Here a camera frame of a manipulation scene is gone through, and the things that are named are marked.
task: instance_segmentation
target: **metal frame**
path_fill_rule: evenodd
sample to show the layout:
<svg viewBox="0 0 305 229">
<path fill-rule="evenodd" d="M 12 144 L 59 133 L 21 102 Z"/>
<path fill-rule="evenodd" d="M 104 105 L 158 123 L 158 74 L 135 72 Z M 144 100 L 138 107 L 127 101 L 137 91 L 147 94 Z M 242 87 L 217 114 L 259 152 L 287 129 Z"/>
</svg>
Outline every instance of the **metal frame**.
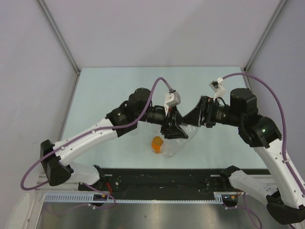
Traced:
<svg viewBox="0 0 305 229">
<path fill-rule="evenodd" d="M 77 73 L 77 76 L 76 76 L 76 79 L 75 79 L 75 82 L 74 82 L 74 86 L 73 86 L 73 89 L 72 89 L 72 93 L 69 97 L 69 103 L 68 103 L 67 110 L 65 112 L 65 116 L 64 116 L 64 119 L 63 119 L 63 122 L 62 122 L 62 125 L 61 125 L 61 130 L 60 130 L 59 136 L 58 136 L 59 141 L 62 140 L 63 132 L 64 132 L 64 129 L 66 127 L 67 121 L 68 121 L 68 116 L 69 116 L 69 113 L 70 113 L 70 110 L 71 110 L 72 102 L 73 102 L 73 99 L 74 99 L 74 95 L 75 95 L 75 92 L 76 92 L 78 81 L 80 79 L 80 75 L 81 75 L 81 71 L 79 71 Z"/>
<path fill-rule="evenodd" d="M 244 68 L 240 68 L 240 72 L 241 73 L 245 73 Z M 250 84 L 250 80 L 248 76 L 243 75 L 243 79 L 244 79 L 244 84 L 247 88 L 249 88 L 251 90 L 251 92 L 253 92 L 251 84 Z"/>
<path fill-rule="evenodd" d="M 36 0 L 42 14 L 45 16 L 52 32 L 54 33 L 60 47 L 62 48 L 63 52 L 65 53 L 66 57 L 68 58 L 72 68 L 75 70 L 75 72 L 78 74 L 80 72 L 79 67 L 77 66 L 77 63 L 75 62 L 75 59 L 73 58 L 69 47 L 66 44 L 66 41 L 64 40 L 60 30 L 58 29 L 58 26 L 55 23 L 54 18 L 51 15 L 51 12 L 49 11 L 46 3 L 44 0 Z"/>
<path fill-rule="evenodd" d="M 215 194 L 236 194 L 235 188 L 223 185 L 220 178 L 222 169 L 103 169 L 106 180 L 113 189 L 113 196 L 121 203 L 144 203 L 159 201 L 160 203 L 198 203 L 216 200 Z M 245 169 L 249 177 L 274 185 L 275 182 L 266 169 Z M 37 184 L 47 180 L 41 174 Z M 90 195 L 98 194 L 90 189 L 79 191 L 78 182 L 65 182 L 51 187 L 44 185 L 35 190 L 36 193 L 48 193 L 49 202 L 90 202 Z"/>
<path fill-rule="evenodd" d="M 283 12 L 284 8 L 286 7 L 289 0 L 281 0 L 275 11 L 273 12 L 273 15 L 268 22 L 262 36 L 260 37 L 254 51 L 252 52 L 250 59 L 248 60 L 247 64 L 244 67 L 244 71 L 247 73 L 249 69 L 251 68 L 254 60 L 256 59 L 257 55 L 259 54 L 260 50 L 262 49 L 263 45 L 265 44 L 267 38 L 269 37 L 270 32 L 272 31 L 272 28 L 275 26 L 276 22 L 278 21 L 281 13 Z"/>
<path fill-rule="evenodd" d="M 30 218 L 28 220 L 26 229 L 34 229 L 37 227 L 46 194 L 35 193 L 35 196 L 36 197 L 34 200 L 33 207 L 31 209 Z"/>
</svg>

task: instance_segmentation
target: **red wire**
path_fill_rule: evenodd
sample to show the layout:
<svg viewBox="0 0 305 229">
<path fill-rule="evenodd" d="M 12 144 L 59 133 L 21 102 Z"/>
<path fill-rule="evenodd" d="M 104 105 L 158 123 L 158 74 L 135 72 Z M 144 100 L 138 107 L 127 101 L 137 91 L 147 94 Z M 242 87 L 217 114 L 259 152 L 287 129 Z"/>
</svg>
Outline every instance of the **red wire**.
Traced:
<svg viewBox="0 0 305 229">
<path fill-rule="evenodd" d="M 107 183 L 105 183 L 105 185 L 107 185 L 107 187 L 108 187 L 108 192 L 110 192 L 110 194 L 112 193 L 112 187 L 111 187 L 111 185 L 107 182 Z"/>
<path fill-rule="evenodd" d="M 238 192 L 237 192 L 237 196 L 240 196 L 243 192 L 242 192 L 242 190 L 237 190 Z"/>
</svg>

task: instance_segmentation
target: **orange cap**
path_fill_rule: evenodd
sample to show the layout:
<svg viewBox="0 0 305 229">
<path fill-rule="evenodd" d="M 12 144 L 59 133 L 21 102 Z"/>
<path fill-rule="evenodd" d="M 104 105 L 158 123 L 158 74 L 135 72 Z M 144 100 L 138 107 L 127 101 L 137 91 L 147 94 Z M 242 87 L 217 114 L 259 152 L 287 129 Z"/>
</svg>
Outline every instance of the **orange cap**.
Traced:
<svg viewBox="0 0 305 229">
<path fill-rule="evenodd" d="M 164 141 L 162 140 L 162 138 L 160 138 L 159 136 L 154 137 L 152 140 L 152 150 L 156 154 L 161 153 L 161 146 L 163 143 L 164 143 Z"/>
</svg>

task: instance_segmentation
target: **white wall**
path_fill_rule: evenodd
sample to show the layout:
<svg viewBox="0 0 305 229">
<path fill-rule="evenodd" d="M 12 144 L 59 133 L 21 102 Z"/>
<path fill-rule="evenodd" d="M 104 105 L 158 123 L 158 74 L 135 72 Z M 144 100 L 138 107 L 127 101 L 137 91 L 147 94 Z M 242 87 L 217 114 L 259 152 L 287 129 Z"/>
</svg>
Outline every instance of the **white wall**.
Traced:
<svg viewBox="0 0 305 229">
<path fill-rule="evenodd" d="M 24 191 L 20 180 L 57 140 L 76 74 L 34 0 L 0 1 L 0 228 Z M 34 185 L 41 167 L 30 177 Z"/>
<path fill-rule="evenodd" d="M 278 95 L 287 124 L 287 151 L 305 178 L 305 1 L 289 1 L 250 73 L 265 80 Z M 257 82 L 251 81 L 262 114 L 282 128 L 277 105 Z"/>
<path fill-rule="evenodd" d="M 45 0 L 80 67 L 244 66 L 279 0 Z"/>
</svg>

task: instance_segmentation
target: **white cable tray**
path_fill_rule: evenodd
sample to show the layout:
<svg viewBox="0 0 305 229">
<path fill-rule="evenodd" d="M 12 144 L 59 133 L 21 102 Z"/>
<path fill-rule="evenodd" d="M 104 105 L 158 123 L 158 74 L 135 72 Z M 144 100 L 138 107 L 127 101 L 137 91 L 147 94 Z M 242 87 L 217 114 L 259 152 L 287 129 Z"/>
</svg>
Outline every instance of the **white cable tray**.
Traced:
<svg viewBox="0 0 305 229">
<path fill-rule="evenodd" d="M 44 202 L 60 203 L 104 203 L 113 202 L 108 200 L 93 200 L 95 194 L 91 193 L 48 193 Z M 171 203 L 171 204 L 223 204 L 221 194 L 214 194 L 215 200 L 134 200 L 134 199 L 117 199 L 117 203 Z"/>
</svg>

